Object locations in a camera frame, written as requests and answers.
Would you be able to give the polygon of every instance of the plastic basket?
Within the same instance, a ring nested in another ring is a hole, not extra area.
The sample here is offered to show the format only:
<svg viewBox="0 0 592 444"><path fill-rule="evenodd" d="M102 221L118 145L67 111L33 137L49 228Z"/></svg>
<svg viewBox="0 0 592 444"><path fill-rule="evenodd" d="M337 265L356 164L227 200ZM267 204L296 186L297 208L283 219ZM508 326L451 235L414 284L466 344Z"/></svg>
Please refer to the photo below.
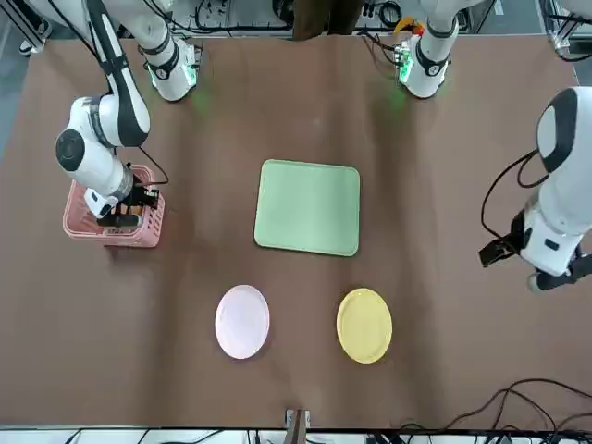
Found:
<svg viewBox="0 0 592 444"><path fill-rule="evenodd" d="M131 166L131 171L141 182L154 181L153 172L146 166ZM160 239L160 229L165 214L165 199L159 193L158 207L154 210L144 207L142 225L129 228L99 227L91 210L84 202L86 189L72 180L68 202L62 219L64 231L72 239L95 241L102 245L118 245L121 247L155 247Z"/></svg>

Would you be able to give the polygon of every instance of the cable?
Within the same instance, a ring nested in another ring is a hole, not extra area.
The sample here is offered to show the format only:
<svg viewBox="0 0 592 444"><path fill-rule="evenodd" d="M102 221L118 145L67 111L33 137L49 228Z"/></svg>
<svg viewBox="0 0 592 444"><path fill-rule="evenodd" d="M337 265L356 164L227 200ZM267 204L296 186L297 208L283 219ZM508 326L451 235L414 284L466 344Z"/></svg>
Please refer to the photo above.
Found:
<svg viewBox="0 0 592 444"><path fill-rule="evenodd" d="M207 33L211 32L229 32L229 31L289 31L292 29L291 25L280 25L280 26L271 26L271 24L267 23L267 26L255 26L254 24L251 26L204 26L200 21L200 14L202 12L202 8L204 7L205 0L202 0L195 8L195 26L200 31L206 31Z"/></svg>
<svg viewBox="0 0 592 444"><path fill-rule="evenodd" d="M565 418L563 421L561 421L559 423L559 425L557 425L557 427L555 427L555 430L553 431L553 435L551 435L551 438L549 440L545 440L542 439L540 442L541 444L547 442L549 444L554 444L555 442L557 442L555 439L557 438L557 436L559 435L559 433L561 432L561 428L569 423L571 423L574 419L579 419L579 418L587 418L587 417L592 417L592 413L577 413L577 414L573 414L571 416L568 416L567 418Z"/></svg>
<svg viewBox="0 0 592 444"><path fill-rule="evenodd" d="M378 46L380 46L382 49L389 50L389 51L394 51L395 50L394 47L392 47L392 46L390 46L388 44L382 43L380 41L380 38L378 37L378 34L372 35L367 30L362 30L362 31L358 31L358 35L363 35L364 37L367 37L372 42L374 42L375 44L377 44Z"/></svg>
<svg viewBox="0 0 592 444"><path fill-rule="evenodd" d="M485 229L485 231L487 231L489 234L491 234L492 236L494 236L496 239L502 240L503 238L500 236L500 234L497 231L495 231L493 228L490 228L487 225L486 221L485 221L485 207L487 205L487 201L489 200L489 196L491 195L491 193L493 192L493 190L496 188L496 186L498 185L498 183L500 182L500 180L506 174L508 174L508 172L510 170L512 170L514 167L520 165L525 160L530 160L530 156L533 156L536 153L537 153L537 150L533 150L533 151L531 151L531 152L523 155L518 160L515 160L514 162L512 162L508 166L506 166L498 174L498 176L493 180L493 182L491 183L491 186L489 187L489 190L487 190L487 193L485 195L485 198L483 199L483 202L481 203L481 226ZM507 246L508 246L508 248L510 249L511 252L517 253L512 245L510 245L508 242L506 242L506 244L507 244Z"/></svg>
<svg viewBox="0 0 592 444"><path fill-rule="evenodd" d="M517 386L520 386L523 384L530 384L533 382L538 382L538 383L542 383L542 384L550 384L553 386L561 387L562 389L566 389L568 391L571 391L572 393L575 393L576 395L582 396L584 398L589 398L590 400L592 400L592 394L586 393L585 391L579 390L579 389L574 388L572 386L568 386L567 384L564 384L560 381L556 381L555 379L549 379L546 377L531 377L531 378L527 378L527 379L520 379L520 380L510 384L510 386L508 387L508 390L511 390L514 387L517 387ZM506 393L506 394L504 394L503 399L501 400L501 404L499 405L498 416L496 417L496 420L493 423L492 428L496 428L498 426L498 424L500 423L501 414L502 414L503 407L506 403L507 398L508 398L508 394Z"/></svg>
<svg viewBox="0 0 592 444"><path fill-rule="evenodd" d="M508 399L508 395L510 393L522 398L526 402L529 402L533 407L535 407L537 410L539 410L541 413L543 413L550 420L551 424L553 425L553 428L555 428L556 424L555 424L555 421L553 420L553 417L550 414L548 414L545 409L543 409L539 404L537 404L536 402L534 402L533 400L528 398L523 393L516 391L512 387L510 387L510 388L507 388L507 391L504 393L503 398L501 399L501 404L499 405L498 416L496 417L496 420L493 423L493 426L491 427L492 429L495 429L498 426L498 423L500 422L501 415L503 414L503 408L505 407L506 400Z"/></svg>
<svg viewBox="0 0 592 444"><path fill-rule="evenodd" d="M168 184L168 174L167 172L160 166L158 165L158 162L156 162L148 153L146 153L146 151L139 146L138 147L140 149L140 151L143 152L143 154L148 157L148 159L154 164L155 167L157 167L161 173L163 173L163 176L165 176L165 180L159 181L159 182L147 182L147 183L140 183L137 186L139 187L149 187L150 185L167 185Z"/></svg>
<svg viewBox="0 0 592 444"><path fill-rule="evenodd" d="M205 437L199 438L195 441L166 441L161 442L160 444L200 444L201 442L204 442L212 436L222 433L223 431L224 430L217 430L216 432L212 432L209 435L206 435Z"/></svg>
<svg viewBox="0 0 592 444"><path fill-rule="evenodd" d="M73 435L70 435L70 437L68 439L66 439L66 442L64 442L64 444L70 444L75 437L77 437L80 433L82 433L82 429L79 428L76 433L74 433Z"/></svg>
<svg viewBox="0 0 592 444"><path fill-rule="evenodd" d="M196 30L195 28L190 28L190 27L181 25L179 22L174 20L172 17L168 16L167 13L165 11L163 11L160 8L160 6L156 4L156 2L154 0L150 0L150 1L152 2L152 4L148 3L148 0L143 0L143 2L152 10L152 12L154 12L162 20L164 20L168 23L172 23L174 26L181 28L182 30L185 30L188 32L193 32L193 33L200 34L200 35L212 33L212 32L201 32L199 30Z"/></svg>
<svg viewBox="0 0 592 444"><path fill-rule="evenodd" d="M84 37L82 37L82 34L80 34L78 32L78 30L76 29L76 27L74 27L74 25L72 24L72 22L64 15L62 14L62 11L59 10L59 8L56 6L56 4L54 3L54 0L47 0L47 2L51 5L51 7L54 9L55 13L62 19L64 20L64 22L68 25L68 27L70 28L70 30L72 32L74 32L76 34L76 36L82 40L82 42L84 43L84 46L86 46L86 48L91 52L92 56L94 56L94 58L96 59L97 62L99 62L99 64L101 63L101 60L99 59L99 55L97 53L94 52L94 50L91 48L91 46L89 45L89 43L86 41L86 39Z"/></svg>
<svg viewBox="0 0 592 444"><path fill-rule="evenodd" d="M581 25L592 25L592 20L583 17L577 17L574 14L570 16L561 16L559 14L547 14L545 15L548 19L565 20L566 22L579 23Z"/></svg>
<svg viewBox="0 0 592 444"><path fill-rule="evenodd" d="M522 173L524 171L524 167L526 167L526 165L528 164L528 162L530 162L530 160L535 157L535 155L537 155L536 153L532 154L530 157L528 157L527 159L525 159L523 161L523 163L520 165L520 169L518 169L518 174L516 174L516 181L518 182L518 185L520 185L522 188L535 188L538 185L540 185L541 183L543 183L545 180L547 180L549 178L549 174L546 174L545 176L543 176L542 178L540 178L539 180L532 182L532 183L524 183L522 181Z"/></svg>
<svg viewBox="0 0 592 444"><path fill-rule="evenodd" d="M393 20L388 19L386 17L385 13L386 13L387 9L394 11L395 17L397 17L396 20L393 21ZM382 24L385 25L387 28L391 28L394 30L397 27L397 25L399 24L399 22L401 21L401 17L402 17L401 7L393 1L389 0L387 2L383 2L382 6L378 9L378 18L380 19Z"/></svg>
<svg viewBox="0 0 592 444"><path fill-rule="evenodd" d="M563 24L568 23L568 22L571 22L571 23L588 23L588 24L590 23L590 20L586 20L584 22L580 21L581 19L582 20L585 20L584 18L578 18L578 17L573 17L573 16L560 16L560 15L557 15L557 14L550 14L549 12L547 12L546 7L542 3L541 3L541 7L543 9L542 10L543 17L546 18L546 19L563 19L564 20L564 23ZM552 38L552 35L551 35L551 32L549 30L549 26L548 26L546 20L543 20L543 25L545 27L545 33L547 34L547 37L551 39ZM583 60L587 60L588 58L592 57L592 54L580 55L578 57L567 57L564 54L562 54L559 49L557 49L555 47L555 44L552 44L552 46L553 46L553 51L555 51L555 54L557 55L557 57L560 58L561 60L563 60L564 62L568 62L568 63L581 62Z"/></svg>
<svg viewBox="0 0 592 444"><path fill-rule="evenodd" d="M484 412L487 409L487 407L489 407L489 405L491 405L493 403L493 401L502 393L512 393L516 396L523 398L525 401L531 403L534 407L536 407L539 411L544 412L544 415L546 415L547 417L550 418L550 415L544 409L542 409L538 404L534 403L530 398L527 398L522 393L520 393L516 390L513 390L512 386L510 386L509 388L502 388L502 389L496 391L494 393L494 395L491 398L489 398L489 400L482 407L480 407L476 410L473 410L472 412L459 414L456 418L454 418L452 421L450 421L447 425L445 425L444 427L439 429L438 432L447 431L450 428L452 428L453 426L455 426L457 423L462 421L463 419L466 419L471 416L475 416L476 414L480 414L480 413Z"/></svg>
<svg viewBox="0 0 592 444"><path fill-rule="evenodd" d="M142 444L142 441L144 441L144 438L146 438L146 435L148 435L148 432L150 432L150 430L152 430L152 429L150 429L150 428L147 428L147 429L144 431L144 433L143 433L143 434L142 434L142 436L140 437L140 440L138 441L138 443L137 443L137 444Z"/></svg>

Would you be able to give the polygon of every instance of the floor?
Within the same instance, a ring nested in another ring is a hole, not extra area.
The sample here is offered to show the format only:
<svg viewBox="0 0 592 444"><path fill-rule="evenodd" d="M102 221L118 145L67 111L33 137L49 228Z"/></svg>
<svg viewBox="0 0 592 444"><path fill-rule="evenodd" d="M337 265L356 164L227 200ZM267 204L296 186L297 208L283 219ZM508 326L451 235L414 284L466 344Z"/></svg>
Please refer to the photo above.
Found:
<svg viewBox="0 0 592 444"><path fill-rule="evenodd" d="M188 13L194 10L196 0L178 0L181 7L185 7ZM247 17L253 9L241 7L239 2L263 2L264 0L230 0L231 7L236 7L230 14L229 23L235 22L264 22L272 23L273 17ZM401 0L403 14L412 12L417 8L416 0ZM215 19L206 13L205 20ZM515 34L515 33L541 33L541 18L536 0L498 0L498 4L489 18L484 23L481 33L488 34ZM56 27L53 38L68 38L68 30ZM10 128L15 113L19 106L19 97L23 88L23 82L28 66L28 59L19 54L19 45L22 41L19 32L10 27L4 16L0 15L0 159L4 151L6 140L9 137ZM581 84L592 85L592 60L576 65L577 77ZM62 444L68 441L76 432L76 429L16 431L0 430L0 444ZM211 431L151 431L142 440L142 444L156 444L163 441L192 441L206 437ZM135 444L143 435L143 430L84 430L77 436L72 444L93 444L109 442L111 444ZM261 440L265 444L278 444L283 442L284 434L281 432L260 432ZM313 444L364 444L363 435L315 435L309 434L308 438ZM471 437L416 437L413 444L475 444ZM249 444L255 443L254 433L247 437L243 431L225 431L207 439L207 444ZM537 444L538 439L515 438L514 444Z"/></svg>

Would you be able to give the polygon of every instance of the white robot link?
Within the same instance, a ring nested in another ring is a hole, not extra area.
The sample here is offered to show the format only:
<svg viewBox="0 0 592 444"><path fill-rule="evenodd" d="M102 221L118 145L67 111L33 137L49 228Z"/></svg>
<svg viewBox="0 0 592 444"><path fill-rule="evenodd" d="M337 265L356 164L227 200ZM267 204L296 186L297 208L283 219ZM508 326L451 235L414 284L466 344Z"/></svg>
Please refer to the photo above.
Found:
<svg viewBox="0 0 592 444"><path fill-rule="evenodd" d="M157 8L166 9L161 0L147 1L153 2L152 8L142 0L103 0L109 17L125 26L138 42L160 95L169 102L176 102L195 85L201 52L171 34L167 22L155 13ZM65 26L73 26L88 43L92 41L86 1L31 0L31 3L43 15Z"/></svg>
<svg viewBox="0 0 592 444"><path fill-rule="evenodd" d="M157 191L149 191L114 155L117 146L140 146L150 131L150 116L105 6L87 4L92 42L110 92L77 99L70 109L67 128L55 143L57 161L64 171L87 188L85 202L104 226L137 226L141 218L113 214L119 203L157 205Z"/></svg>
<svg viewBox="0 0 592 444"><path fill-rule="evenodd" d="M450 63L450 50L459 35L456 19L461 9L483 0L420 0L427 13L423 35L407 43L409 56L400 70L400 81L416 97L433 96L444 81Z"/></svg>
<svg viewBox="0 0 592 444"><path fill-rule="evenodd" d="M592 88L569 88L550 103L536 128L537 151L548 177L523 211L510 234L479 252L483 266L519 254L536 269L532 291L574 284L592 273L592 255L580 242L592 228Z"/></svg>
<svg viewBox="0 0 592 444"><path fill-rule="evenodd" d="M399 78L410 93L427 98L437 92L458 35L456 15L480 1L421 0L427 29L398 48L400 54L406 53L399 59ZM561 5L570 18L592 18L589 0L562 0ZM592 255L583 254L580 247L592 228L592 205L587 203L592 196L590 122L592 88L567 89L549 103L537 124L535 151L547 179L514 218L510 234L480 251L483 266L518 254L536 269L528 281L531 290L550 290L592 273Z"/></svg>

